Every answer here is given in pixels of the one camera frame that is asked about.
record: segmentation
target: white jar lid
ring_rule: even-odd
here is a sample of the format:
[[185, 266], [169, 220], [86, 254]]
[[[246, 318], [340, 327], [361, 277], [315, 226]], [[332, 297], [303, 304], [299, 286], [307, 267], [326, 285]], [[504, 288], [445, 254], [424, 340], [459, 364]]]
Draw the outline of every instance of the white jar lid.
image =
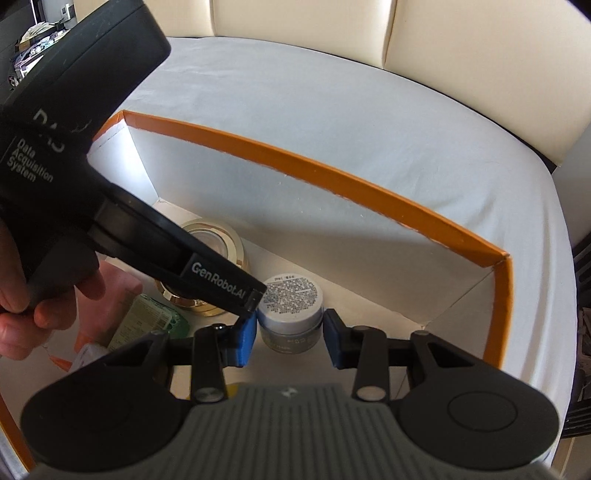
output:
[[322, 290], [318, 284], [294, 273], [269, 278], [267, 292], [259, 304], [260, 324], [279, 335], [299, 335], [316, 327], [322, 319]]

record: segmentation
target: green package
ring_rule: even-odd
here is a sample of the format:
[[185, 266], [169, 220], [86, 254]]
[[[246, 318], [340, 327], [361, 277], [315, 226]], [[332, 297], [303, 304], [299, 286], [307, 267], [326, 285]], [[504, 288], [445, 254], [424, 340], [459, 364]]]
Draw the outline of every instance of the green package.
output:
[[108, 348], [116, 350], [153, 330], [164, 330], [171, 338], [185, 338], [189, 323], [176, 310], [142, 294], [132, 303]]

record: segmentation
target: cosmetic jar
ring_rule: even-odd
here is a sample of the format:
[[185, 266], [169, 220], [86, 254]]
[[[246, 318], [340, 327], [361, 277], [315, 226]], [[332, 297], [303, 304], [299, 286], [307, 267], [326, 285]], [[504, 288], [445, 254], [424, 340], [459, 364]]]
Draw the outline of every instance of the cosmetic jar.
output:
[[269, 278], [267, 292], [256, 311], [261, 336], [279, 353], [302, 353], [320, 339], [322, 290], [303, 275], [286, 273]]
[[[241, 269], [248, 270], [242, 240], [229, 225], [217, 220], [200, 218], [184, 223], [181, 227], [197, 240], [214, 250], [214, 252], [225, 257]], [[211, 317], [225, 312], [221, 308], [203, 300], [185, 299], [176, 294], [172, 288], [169, 288], [158, 280], [156, 281], [156, 287], [164, 298], [173, 305], [182, 309], [191, 310], [191, 312], [203, 317]]]

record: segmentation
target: black handheld device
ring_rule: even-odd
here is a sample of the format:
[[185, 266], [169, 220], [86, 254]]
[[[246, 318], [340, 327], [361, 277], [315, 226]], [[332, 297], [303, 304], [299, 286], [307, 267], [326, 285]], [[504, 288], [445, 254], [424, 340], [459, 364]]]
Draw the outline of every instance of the black handheld device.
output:
[[17, 244], [31, 307], [96, 271], [96, 251], [240, 316], [262, 298], [264, 284], [86, 160], [101, 126], [169, 53], [141, 0], [110, 0], [49, 49], [0, 107], [0, 218]]

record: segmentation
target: logo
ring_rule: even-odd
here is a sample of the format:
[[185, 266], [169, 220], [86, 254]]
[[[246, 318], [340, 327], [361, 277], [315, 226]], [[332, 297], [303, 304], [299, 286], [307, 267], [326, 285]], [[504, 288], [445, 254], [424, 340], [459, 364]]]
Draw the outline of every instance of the logo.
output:
[[224, 278], [221, 278], [217, 273], [212, 273], [209, 270], [207, 270], [206, 268], [204, 268], [201, 265], [201, 263], [195, 262], [193, 264], [193, 266], [191, 267], [191, 271], [195, 275], [199, 275], [201, 278], [205, 278], [205, 280], [209, 280], [211, 283], [217, 285], [222, 290], [226, 290], [228, 293], [231, 293], [232, 295], [235, 295], [236, 297], [240, 297], [242, 300], [244, 300], [244, 295], [246, 294], [246, 291], [244, 289], [242, 289], [242, 288], [238, 289], [238, 287], [236, 285], [232, 285], [231, 283], [228, 283], [227, 280], [225, 280]]
[[298, 393], [299, 392], [294, 387], [287, 387], [285, 390], [280, 391], [280, 394], [289, 400], [295, 397]]

